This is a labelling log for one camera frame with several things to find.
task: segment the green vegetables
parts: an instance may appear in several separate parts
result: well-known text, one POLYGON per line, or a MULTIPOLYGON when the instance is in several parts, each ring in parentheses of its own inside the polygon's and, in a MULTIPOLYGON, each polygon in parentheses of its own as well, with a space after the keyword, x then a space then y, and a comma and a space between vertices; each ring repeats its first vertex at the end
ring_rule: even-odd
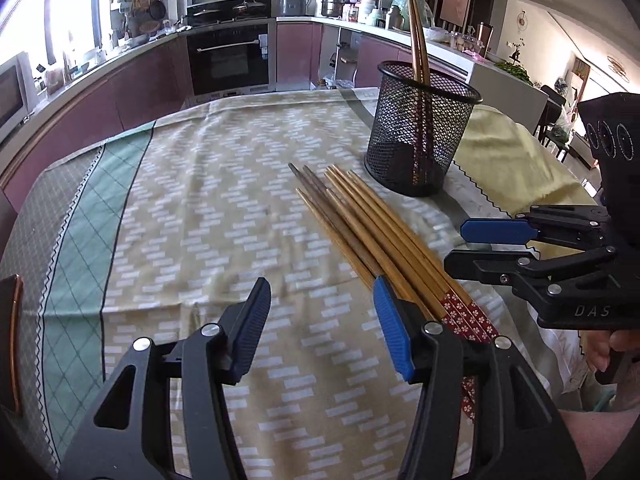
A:
POLYGON ((523 67, 519 65, 512 65, 511 63, 500 62, 495 64, 500 70, 504 70, 507 74, 511 74, 514 77, 517 77, 521 81, 530 84, 533 86, 531 79, 529 79, 529 74, 527 71, 523 69, 523 67))

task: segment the oven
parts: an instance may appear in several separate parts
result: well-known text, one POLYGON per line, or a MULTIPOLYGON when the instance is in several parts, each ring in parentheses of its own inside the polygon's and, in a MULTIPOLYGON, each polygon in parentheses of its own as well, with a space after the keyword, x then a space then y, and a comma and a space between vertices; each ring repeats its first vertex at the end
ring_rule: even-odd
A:
POLYGON ((188 32, 195 101, 275 90, 276 20, 250 19, 188 32))

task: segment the black mesh cup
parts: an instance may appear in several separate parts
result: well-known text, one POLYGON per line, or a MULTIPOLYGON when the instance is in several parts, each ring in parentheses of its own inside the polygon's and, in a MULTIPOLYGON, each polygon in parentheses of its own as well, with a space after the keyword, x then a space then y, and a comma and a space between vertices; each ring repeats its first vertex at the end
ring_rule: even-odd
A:
POLYGON ((382 186, 407 196, 442 188, 474 105, 471 86, 437 70, 431 85, 416 82, 410 63, 378 66, 382 84, 364 165, 382 186))

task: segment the blue gripper pad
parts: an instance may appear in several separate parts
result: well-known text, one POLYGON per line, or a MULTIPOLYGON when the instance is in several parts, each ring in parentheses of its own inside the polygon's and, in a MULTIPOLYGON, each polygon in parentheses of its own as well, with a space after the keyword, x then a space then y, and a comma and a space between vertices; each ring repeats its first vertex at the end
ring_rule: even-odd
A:
POLYGON ((239 315, 238 322, 241 325, 233 341, 231 352, 233 364, 230 371, 236 381, 239 381, 251 367, 270 308, 271 286, 267 280, 259 278, 239 315))
POLYGON ((410 381, 415 372, 411 357, 411 341, 396 310, 397 300, 386 280, 382 277, 376 278, 373 284, 373 304, 385 336, 386 348, 396 372, 401 374, 405 381, 410 381))
POLYGON ((461 225, 460 235, 470 243, 526 245, 538 236, 538 230, 526 220, 471 219, 461 225))

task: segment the person's forearm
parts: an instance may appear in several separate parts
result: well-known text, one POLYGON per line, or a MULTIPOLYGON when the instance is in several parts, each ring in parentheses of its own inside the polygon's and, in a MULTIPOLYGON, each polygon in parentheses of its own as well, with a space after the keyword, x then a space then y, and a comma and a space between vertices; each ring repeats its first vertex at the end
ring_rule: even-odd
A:
POLYGON ((611 459, 639 413, 640 410, 606 413, 560 411, 580 454, 588 480, 611 459))

